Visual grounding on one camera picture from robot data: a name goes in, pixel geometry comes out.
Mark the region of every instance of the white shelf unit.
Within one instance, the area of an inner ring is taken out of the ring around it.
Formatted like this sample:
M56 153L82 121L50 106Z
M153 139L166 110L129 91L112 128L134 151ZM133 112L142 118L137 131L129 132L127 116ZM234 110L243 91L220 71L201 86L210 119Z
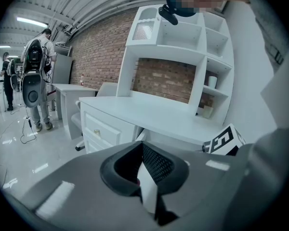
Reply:
M144 94L147 102L163 102L179 108L190 117L198 110L201 94L214 96L210 119L201 118L221 126L225 120L233 88L233 48L224 18L211 13L197 13L192 17L179 17L173 26L158 14L161 5L139 8L127 39L120 70L117 97L131 97L131 82L135 62L139 58L155 58L196 66L194 84L188 104L165 101L165 98ZM206 71L218 75L217 86L205 86Z

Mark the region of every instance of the white floor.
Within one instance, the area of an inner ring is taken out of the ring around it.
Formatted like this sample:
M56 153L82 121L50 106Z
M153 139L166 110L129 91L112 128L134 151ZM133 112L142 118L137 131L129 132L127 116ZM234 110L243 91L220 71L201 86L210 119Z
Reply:
M16 93L16 103L20 104L19 93ZM21 108L16 103L12 113L0 108L0 187L21 199L32 185L71 159L85 154L85 150L75 150L82 137L71 141L55 111L50 112L51 130L46 130L43 124L43 130L36 133L33 125L32 133L26 120L22 141L33 139L34 133L37 138L22 144L20 137L26 109L23 103Z

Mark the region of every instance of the fluorescent light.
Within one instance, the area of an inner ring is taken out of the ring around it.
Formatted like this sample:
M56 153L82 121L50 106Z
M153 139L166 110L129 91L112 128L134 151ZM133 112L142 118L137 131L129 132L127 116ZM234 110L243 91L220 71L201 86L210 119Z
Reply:
M10 48L8 45L0 45L0 48Z
M45 23L38 22L38 21L33 21L33 20L29 20L29 19L25 19L25 18L22 18L22 17L17 17L17 21L34 24L34 25L41 26L41 27L44 27L44 28L48 27L48 25L46 25Z

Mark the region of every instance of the red brick wall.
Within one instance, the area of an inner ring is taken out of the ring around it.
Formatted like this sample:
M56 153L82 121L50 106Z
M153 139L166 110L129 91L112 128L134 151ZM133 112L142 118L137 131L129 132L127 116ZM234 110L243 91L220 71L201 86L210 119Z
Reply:
M73 46L70 84L99 89L103 82L118 82L125 43L137 10L128 11L99 22L69 45ZM188 103L195 76L195 66L178 62L140 59L132 89Z

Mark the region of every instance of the person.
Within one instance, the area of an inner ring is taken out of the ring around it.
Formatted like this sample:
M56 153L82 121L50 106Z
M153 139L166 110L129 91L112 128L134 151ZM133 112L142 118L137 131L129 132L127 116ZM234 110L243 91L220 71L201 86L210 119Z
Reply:
M178 0L183 7L212 9L224 0ZM283 63L289 50L289 35L281 24L273 8L266 0L230 0L241 1L250 5L256 22L262 31L265 51L269 57L274 73Z
M3 54L3 66L2 66L2 71L0 73L0 77L4 76L4 81L3 81L3 85L4 85L4 92L5 92L5 96L6 99L8 101L8 111L12 111L13 110L13 89L11 86L11 76L9 76L7 74L7 68L9 66L9 53L5 52Z
M22 62L25 60L26 50L30 46L32 41L39 39L41 41L42 46L46 47L47 52L48 52L48 56L50 57L50 60L52 62L56 62L57 57L56 57L56 53L54 52L54 46L53 46L53 43L49 40L51 34L52 34L52 31L50 29L45 29L42 31L41 36L36 37L36 38L32 39L31 41L29 41L28 44L26 45L22 55L21 55L20 60ZM43 118L43 121L45 123L46 129L47 130L52 129L53 125L50 122L49 112L48 112L48 107L47 107L46 82L45 81L41 82L41 102L39 103L39 106L40 106L40 109L42 112L42 118ZM39 115L38 107L36 106L34 108L30 108L30 112L31 112L32 121L35 124L36 131L40 132L42 130L42 124L40 122L40 115Z

